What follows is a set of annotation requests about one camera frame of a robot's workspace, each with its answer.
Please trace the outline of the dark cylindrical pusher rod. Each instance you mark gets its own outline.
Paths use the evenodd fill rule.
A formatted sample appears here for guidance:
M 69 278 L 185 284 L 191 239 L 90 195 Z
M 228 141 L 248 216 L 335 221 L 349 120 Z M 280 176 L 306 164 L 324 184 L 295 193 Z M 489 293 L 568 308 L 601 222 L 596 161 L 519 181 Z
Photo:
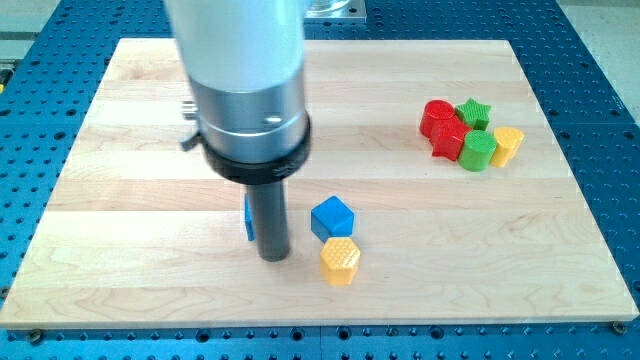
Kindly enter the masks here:
M 285 259 L 290 240 L 283 182 L 249 185 L 247 195 L 260 257 L 265 261 Z

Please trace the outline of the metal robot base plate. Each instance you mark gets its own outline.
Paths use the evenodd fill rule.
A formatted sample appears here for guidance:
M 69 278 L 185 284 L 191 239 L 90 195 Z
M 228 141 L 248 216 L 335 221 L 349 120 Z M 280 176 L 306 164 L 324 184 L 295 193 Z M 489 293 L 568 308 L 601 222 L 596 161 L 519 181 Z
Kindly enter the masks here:
M 365 21 L 366 18 L 365 0 L 313 0 L 305 14 L 307 21 Z

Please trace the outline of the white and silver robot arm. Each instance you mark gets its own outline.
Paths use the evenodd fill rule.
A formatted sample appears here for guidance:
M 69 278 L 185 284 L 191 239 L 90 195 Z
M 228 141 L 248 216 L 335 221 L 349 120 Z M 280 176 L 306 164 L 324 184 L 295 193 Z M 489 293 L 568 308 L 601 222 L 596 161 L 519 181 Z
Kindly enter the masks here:
M 167 0 L 210 167 L 246 187 L 260 257 L 290 251 L 283 181 L 307 160 L 307 1 Z

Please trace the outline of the black collar ring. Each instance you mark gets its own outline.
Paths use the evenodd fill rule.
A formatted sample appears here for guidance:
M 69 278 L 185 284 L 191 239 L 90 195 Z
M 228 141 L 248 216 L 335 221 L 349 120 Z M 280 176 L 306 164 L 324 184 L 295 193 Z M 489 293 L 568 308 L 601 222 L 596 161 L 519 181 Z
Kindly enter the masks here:
M 243 185 L 264 185 L 291 176 L 298 171 L 308 159 L 311 152 L 311 120 L 308 113 L 304 114 L 307 122 L 304 137 L 286 156 L 263 163 L 242 163 L 227 159 L 216 152 L 199 135 L 199 144 L 203 147 L 205 158 L 209 166 L 223 178 Z

